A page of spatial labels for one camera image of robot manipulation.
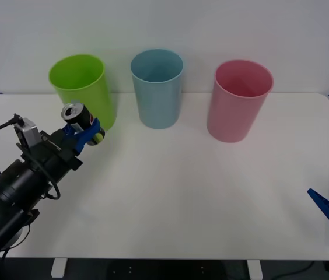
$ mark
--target table leg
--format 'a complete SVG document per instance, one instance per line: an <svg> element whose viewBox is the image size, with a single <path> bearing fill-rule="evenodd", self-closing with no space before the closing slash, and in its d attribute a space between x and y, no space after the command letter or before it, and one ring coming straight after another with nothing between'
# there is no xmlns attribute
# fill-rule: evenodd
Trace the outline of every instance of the table leg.
<svg viewBox="0 0 329 280"><path fill-rule="evenodd" d="M51 272L52 277L63 278L65 276L66 264L67 258L55 258Z"/></svg>
<svg viewBox="0 0 329 280"><path fill-rule="evenodd" d="M263 280L262 268L259 260L247 261L250 280Z"/></svg>

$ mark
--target green cup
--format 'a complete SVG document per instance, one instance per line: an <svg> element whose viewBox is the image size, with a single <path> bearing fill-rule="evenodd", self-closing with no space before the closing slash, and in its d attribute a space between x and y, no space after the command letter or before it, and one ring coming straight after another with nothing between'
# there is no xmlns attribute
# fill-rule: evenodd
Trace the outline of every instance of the green cup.
<svg viewBox="0 0 329 280"><path fill-rule="evenodd" d="M64 104L81 102L109 130L116 115L105 77L105 66L90 54L77 54L58 61L49 71L49 81Z"/></svg>

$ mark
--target soda can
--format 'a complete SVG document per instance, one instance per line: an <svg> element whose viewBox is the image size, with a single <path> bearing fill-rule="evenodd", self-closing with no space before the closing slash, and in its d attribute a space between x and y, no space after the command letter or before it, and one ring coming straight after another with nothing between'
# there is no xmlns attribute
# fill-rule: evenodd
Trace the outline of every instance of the soda can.
<svg viewBox="0 0 329 280"><path fill-rule="evenodd" d="M90 128L95 118L88 111L83 103L67 103L61 111L61 117L71 125L76 132L81 132ZM95 146L105 137L105 131L101 128L87 144Z"/></svg>

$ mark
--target white table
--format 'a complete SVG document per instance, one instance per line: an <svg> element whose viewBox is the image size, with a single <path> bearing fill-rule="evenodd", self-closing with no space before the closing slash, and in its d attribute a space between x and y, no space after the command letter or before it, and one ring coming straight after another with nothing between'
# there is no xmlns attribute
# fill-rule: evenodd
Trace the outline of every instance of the white table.
<svg viewBox="0 0 329 280"><path fill-rule="evenodd" d="M184 94L178 122L154 130L119 94L104 142L86 146L8 256L329 260L329 221L306 193L329 199L328 99L271 94L248 137L226 144L206 129L209 98ZM61 109L53 94L0 94L0 124L18 113L52 133ZM1 170L17 141L0 132Z"/></svg>

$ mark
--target plastic cup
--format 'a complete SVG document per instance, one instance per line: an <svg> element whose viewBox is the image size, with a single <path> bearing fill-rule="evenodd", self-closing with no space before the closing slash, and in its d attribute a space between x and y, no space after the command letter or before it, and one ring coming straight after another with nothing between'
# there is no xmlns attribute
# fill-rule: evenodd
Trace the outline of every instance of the plastic cup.
<svg viewBox="0 0 329 280"><path fill-rule="evenodd" d="M64 104L81 102L109 130L116 115L109 94L105 66L90 54L78 54L58 61L49 71L49 81Z"/></svg>
<svg viewBox="0 0 329 280"><path fill-rule="evenodd" d="M140 120L154 129L176 123L180 114L183 60L169 50L148 50L131 62Z"/></svg>
<svg viewBox="0 0 329 280"><path fill-rule="evenodd" d="M269 70L253 61L237 59L220 65L207 120L209 133L222 142L244 139L273 85Z"/></svg>

